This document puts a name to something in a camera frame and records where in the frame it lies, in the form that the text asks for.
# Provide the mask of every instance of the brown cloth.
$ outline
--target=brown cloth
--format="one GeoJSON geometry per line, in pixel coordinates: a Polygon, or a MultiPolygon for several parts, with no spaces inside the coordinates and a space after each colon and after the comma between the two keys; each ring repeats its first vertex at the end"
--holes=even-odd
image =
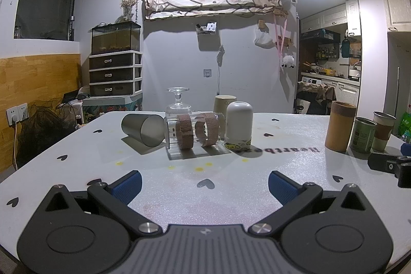
{"type": "Polygon", "coordinates": [[[327,84],[312,84],[306,82],[297,83],[297,93],[301,91],[317,93],[316,102],[321,104],[324,100],[327,102],[327,107],[331,108],[331,103],[337,100],[334,86],[327,84]]]}

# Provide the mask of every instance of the white door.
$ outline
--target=white door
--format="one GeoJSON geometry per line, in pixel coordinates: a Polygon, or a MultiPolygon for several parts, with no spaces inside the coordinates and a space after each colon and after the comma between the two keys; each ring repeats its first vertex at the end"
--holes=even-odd
{"type": "Polygon", "coordinates": [[[322,27],[329,28],[331,26],[344,24],[347,22],[347,10],[345,4],[330,8],[321,12],[322,27]]]}
{"type": "Polygon", "coordinates": [[[345,8],[347,10],[348,36],[361,35],[360,7],[358,5],[358,0],[346,1],[345,8]]]}
{"type": "Polygon", "coordinates": [[[389,31],[411,31],[411,0],[384,0],[389,31]]]}
{"type": "Polygon", "coordinates": [[[320,28],[322,28],[320,14],[315,14],[305,19],[301,19],[301,33],[315,31],[320,28]]]}

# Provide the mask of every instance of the fish tank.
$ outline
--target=fish tank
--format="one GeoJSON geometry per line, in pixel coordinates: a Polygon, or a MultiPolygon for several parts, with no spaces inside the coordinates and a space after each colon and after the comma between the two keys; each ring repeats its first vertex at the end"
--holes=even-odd
{"type": "Polygon", "coordinates": [[[140,51],[141,26],[133,21],[119,22],[92,29],[91,55],[128,50],[140,51]]]}

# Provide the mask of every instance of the paper coffee cup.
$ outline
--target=paper coffee cup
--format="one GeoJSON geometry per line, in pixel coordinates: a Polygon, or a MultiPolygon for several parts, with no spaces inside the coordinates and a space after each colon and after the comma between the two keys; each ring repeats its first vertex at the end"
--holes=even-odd
{"type": "Polygon", "coordinates": [[[237,97],[235,96],[215,96],[214,109],[212,111],[215,113],[221,113],[224,117],[226,117],[228,105],[235,101],[237,101],[237,97]]]}
{"type": "Polygon", "coordinates": [[[374,121],[377,122],[377,126],[371,147],[377,151],[384,151],[393,132],[395,117],[383,112],[374,112],[374,121]]]}

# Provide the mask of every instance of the white cabinet door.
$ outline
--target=white cabinet door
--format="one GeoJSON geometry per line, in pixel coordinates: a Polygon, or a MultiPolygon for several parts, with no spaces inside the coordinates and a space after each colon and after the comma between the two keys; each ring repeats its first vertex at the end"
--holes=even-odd
{"type": "Polygon", "coordinates": [[[340,101],[348,102],[350,104],[357,106],[358,92],[359,92],[359,88],[357,86],[346,84],[346,83],[338,83],[336,91],[338,92],[338,95],[340,96],[340,99],[341,99],[340,101]]]}
{"type": "Polygon", "coordinates": [[[346,1],[345,8],[347,10],[348,36],[361,35],[360,7],[358,5],[358,0],[346,1]]]}
{"type": "Polygon", "coordinates": [[[389,31],[411,31],[411,0],[384,0],[389,31]]]}
{"type": "Polygon", "coordinates": [[[322,28],[320,14],[315,14],[301,20],[301,33],[315,31],[320,28],[322,28]]]}
{"type": "Polygon", "coordinates": [[[337,81],[322,79],[321,82],[322,82],[323,84],[327,84],[327,85],[329,85],[329,86],[334,86],[334,92],[335,92],[335,96],[336,96],[336,98],[337,98],[337,101],[342,101],[342,100],[341,100],[341,98],[342,98],[342,97],[341,97],[341,92],[340,92],[340,90],[338,89],[338,82],[337,82],[337,81]]]}
{"type": "Polygon", "coordinates": [[[345,4],[321,12],[321,19],[323,28],[346,23],[347,10],[345,4]]]}

